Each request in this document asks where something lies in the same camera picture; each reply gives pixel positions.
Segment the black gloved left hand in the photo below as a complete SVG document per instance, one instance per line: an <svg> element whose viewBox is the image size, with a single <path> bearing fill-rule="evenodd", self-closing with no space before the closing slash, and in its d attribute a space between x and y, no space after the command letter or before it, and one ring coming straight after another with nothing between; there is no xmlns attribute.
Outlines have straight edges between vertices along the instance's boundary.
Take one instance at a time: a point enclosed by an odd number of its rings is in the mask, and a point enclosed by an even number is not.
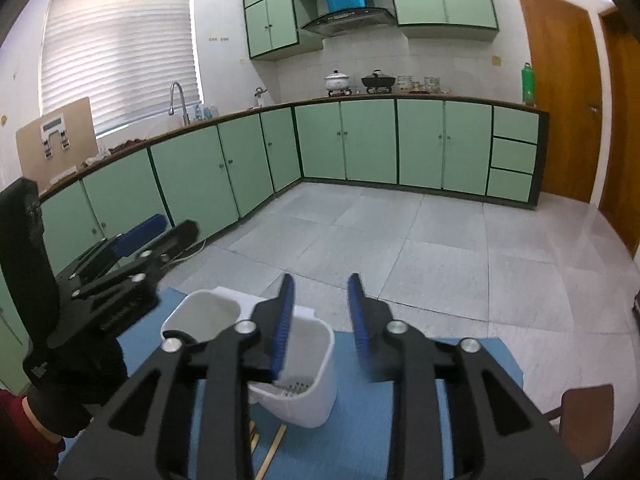
<svg viewBox="0 0 640 480"><path fill-rule="evenodd" d="M74 438L128 379L128 370L117 339L96 348L73 352L46 374L44 384L30 386L26 414L50 434Z"/></svg>

